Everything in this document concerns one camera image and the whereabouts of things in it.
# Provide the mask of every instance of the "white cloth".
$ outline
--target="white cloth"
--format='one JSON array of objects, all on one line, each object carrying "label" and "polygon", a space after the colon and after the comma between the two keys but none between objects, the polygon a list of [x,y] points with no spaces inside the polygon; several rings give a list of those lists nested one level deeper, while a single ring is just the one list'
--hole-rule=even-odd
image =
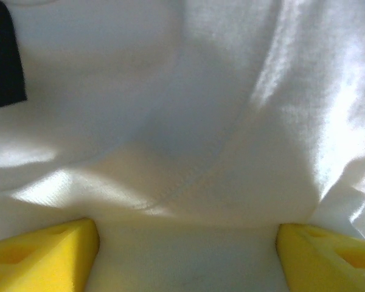
[{"label": "white cloth", "polygon": [[365,1],[9,9],[0,239],[91,217],[89,292],[283,292],[278,224],[365,238]]}]

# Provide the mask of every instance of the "white surface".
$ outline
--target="white surface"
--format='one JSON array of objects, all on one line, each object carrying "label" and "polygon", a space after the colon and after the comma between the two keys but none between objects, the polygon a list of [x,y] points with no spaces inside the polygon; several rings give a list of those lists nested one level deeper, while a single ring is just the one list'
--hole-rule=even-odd
[{"label": "white surface", "polygon": [[278,224],[365,238],[365,1],[10,11],[0,239],[87,216],[90,292],[262,292],[287,291]]}]

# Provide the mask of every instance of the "white t-shirt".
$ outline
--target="white t-shirt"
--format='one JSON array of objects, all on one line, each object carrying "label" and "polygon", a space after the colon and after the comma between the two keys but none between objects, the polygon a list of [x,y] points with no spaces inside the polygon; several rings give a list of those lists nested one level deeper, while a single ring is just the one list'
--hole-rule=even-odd
[{"label": "white t-shirt", "polygon": [[365,238],[365,1],[8,8],[0,239],[90,217],[89,292],[285,292],[279,224]]}]

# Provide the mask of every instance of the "black fabric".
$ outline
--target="black fabric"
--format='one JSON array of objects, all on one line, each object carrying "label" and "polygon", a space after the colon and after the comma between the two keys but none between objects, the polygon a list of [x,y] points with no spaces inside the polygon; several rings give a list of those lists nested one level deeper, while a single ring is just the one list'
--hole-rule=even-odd
[{"label": "black fabric", "polygon": [[27,99],[12,19],[0,2],[0,107]]}]

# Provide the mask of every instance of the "white fabric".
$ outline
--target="white fabric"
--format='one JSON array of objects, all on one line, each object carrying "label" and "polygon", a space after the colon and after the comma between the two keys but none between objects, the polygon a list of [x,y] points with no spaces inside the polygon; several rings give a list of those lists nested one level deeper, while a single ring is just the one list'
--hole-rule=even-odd
[{"label": "white fabric", "polygon": [[278,224],[365,238],[365,1],[9,9],[0,239],[91,217],[89,292],[285,292]]}]

